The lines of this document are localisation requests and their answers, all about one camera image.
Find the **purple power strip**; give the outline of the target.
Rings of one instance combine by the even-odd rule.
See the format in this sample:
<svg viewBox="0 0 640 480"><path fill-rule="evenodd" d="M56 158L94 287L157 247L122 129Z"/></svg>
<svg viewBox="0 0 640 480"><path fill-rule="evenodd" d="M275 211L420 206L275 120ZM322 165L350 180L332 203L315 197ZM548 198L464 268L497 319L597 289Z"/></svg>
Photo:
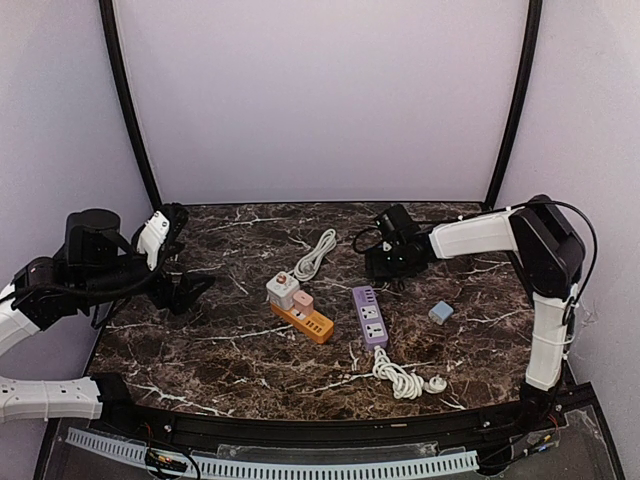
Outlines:
<svg viewBox="0 0 640 480"><path fill-rule="evenodd" d="M371 286L353 288L352 298L365 349L368 351L373 351L376 347L385 349L389 336L374 289Z"/></svg>

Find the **light blue wall charger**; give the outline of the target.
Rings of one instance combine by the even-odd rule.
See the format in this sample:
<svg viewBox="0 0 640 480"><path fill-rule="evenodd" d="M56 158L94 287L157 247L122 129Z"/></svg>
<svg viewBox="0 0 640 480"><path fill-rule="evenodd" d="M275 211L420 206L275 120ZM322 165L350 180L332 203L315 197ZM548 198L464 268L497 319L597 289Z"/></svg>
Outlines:
<svg viewBox="0 0 640 480"><path fill-rule="evenodd" d="M451 305L444 301L439 301L428 312L428 317L437 325L443 325L454 313Z"/></svg>

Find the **white cube socket adapter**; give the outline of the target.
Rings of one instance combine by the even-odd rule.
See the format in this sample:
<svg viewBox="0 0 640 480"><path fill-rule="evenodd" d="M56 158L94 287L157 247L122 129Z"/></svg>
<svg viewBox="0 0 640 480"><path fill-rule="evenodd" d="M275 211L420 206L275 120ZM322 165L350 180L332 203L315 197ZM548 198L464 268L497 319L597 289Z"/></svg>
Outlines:
<svg viewBox="0 0 640 480"><path fill-rule="evenodd" d="M299 281L291 274L281 271L266 283L269 302L282 310L294 307L294 294L300 290Z"/></svg>

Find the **pink wall charger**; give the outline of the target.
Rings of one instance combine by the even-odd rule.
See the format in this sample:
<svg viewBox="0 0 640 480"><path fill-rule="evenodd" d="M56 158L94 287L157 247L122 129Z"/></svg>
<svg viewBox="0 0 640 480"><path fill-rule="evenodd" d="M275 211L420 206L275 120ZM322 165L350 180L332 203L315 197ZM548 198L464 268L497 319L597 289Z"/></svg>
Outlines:
<svg viewBox="0 0 640 480"><path fill-rule="evenodd" d="M294 308L302 315L311 315L314 311L314 298L303 290L298 290L293 295Z"/></svg>

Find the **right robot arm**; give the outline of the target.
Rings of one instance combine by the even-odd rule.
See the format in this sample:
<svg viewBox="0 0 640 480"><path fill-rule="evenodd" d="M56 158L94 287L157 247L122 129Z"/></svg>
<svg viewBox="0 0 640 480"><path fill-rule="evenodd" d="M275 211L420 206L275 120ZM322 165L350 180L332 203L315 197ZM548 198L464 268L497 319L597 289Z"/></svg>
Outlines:
<svg viewBox="0 0 640 480"><path fill-rule="evenodd" d="M549 392L560 381L575 308L586 283L582 277L586 247L563 215L565 207L537 195L516 206L437 223L418 222L396 204L375 218L373 227L380 238L359 253L375 282L402 281L440 260L491 252L514 254L534 309L524 385Z"/></svg>

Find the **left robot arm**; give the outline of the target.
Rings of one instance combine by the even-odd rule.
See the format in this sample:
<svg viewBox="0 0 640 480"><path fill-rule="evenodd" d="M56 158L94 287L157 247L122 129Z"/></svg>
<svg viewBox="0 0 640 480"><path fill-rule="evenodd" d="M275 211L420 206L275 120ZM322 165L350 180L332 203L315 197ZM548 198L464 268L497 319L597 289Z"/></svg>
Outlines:
<svg viewBox="0 0 640 480"><path fill-rule="evenodd" d="M146 296L159 310L187 311L215 282L202 273L170 274L166 261L184 248L178 237L186 208L164 204L132 239L120 233L118 214L88 209L70 214L65 240L52 257L38 257L19 270L1 292L1 351L7 353L59 320L84 314L100 328L118 303ZM140 412L117 373L72 380L1 380L3 422L51 418L103 419L120 436L141 427Z"/></svg>

